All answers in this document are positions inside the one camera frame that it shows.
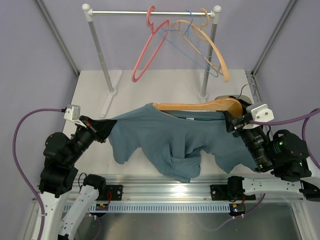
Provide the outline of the brown wooden hanger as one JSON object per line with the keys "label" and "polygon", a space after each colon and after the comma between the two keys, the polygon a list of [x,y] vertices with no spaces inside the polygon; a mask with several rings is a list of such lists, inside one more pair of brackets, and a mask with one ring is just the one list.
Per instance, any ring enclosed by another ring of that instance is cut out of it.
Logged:
{"label": "brown wooden hanger", "polygon": [[187,104],[187,103],[153,103],[160,111],[225,111],[232,117],[238,118],[243,115],[241,103],[234,98],[219,98],[210,102]]}

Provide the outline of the blue-grey t shirt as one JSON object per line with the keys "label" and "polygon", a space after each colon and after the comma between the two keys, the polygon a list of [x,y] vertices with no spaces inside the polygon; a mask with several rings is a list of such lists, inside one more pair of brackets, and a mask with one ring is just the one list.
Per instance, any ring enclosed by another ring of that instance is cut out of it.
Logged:
{"label": "blue-grey t shirt", "polygon": [[148,103],[114,120],[108,140],[118,164],[140,148],[160,174],[183,183],[200,175],[202,151],[227,174],[238,165],[256,168],[243,140],[227,132],[222,112],[162,112]]}

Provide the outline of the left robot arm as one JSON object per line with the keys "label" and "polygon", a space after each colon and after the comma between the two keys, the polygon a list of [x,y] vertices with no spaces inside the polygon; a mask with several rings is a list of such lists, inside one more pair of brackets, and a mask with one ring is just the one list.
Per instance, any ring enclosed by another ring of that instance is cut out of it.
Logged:
{"label": "left robot arm", "polygon": [[78,173],[75,163],[93,142],[105,143],[116,123],[116,120],[93,120],[82,115],[76,120],[76,131],[71,138],[62,132],[55,132],[46,139],[44,168],[39,183],[40,239],[72,240],[94,201],[104,198],[111,200],[112,194],[108,192],[106,179],[88,174],[75,203],[63,215]]}

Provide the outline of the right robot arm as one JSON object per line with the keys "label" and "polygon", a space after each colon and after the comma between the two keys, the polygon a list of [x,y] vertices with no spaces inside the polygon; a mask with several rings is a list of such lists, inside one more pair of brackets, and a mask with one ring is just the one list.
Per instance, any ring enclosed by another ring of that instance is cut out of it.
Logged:
{"label": "right robot arm", "polygon": [[[315,159],[306,142],[308,120],[318,114],[309,114],[284,121],[263,118],[261,112],[235,118],[225,113],[227,132],[241,137],[255,164],[256,171],[270,172],[274,180],[258,180],[241,176],[227,179],[226,193],[236,200],[259,192],[293,192],[302,194],[306,200],[320,200],[320,163]],[[263,126],[279,126],[303,121],[302,137],[286,130],[278,130],[272,138],[263,132]]]}

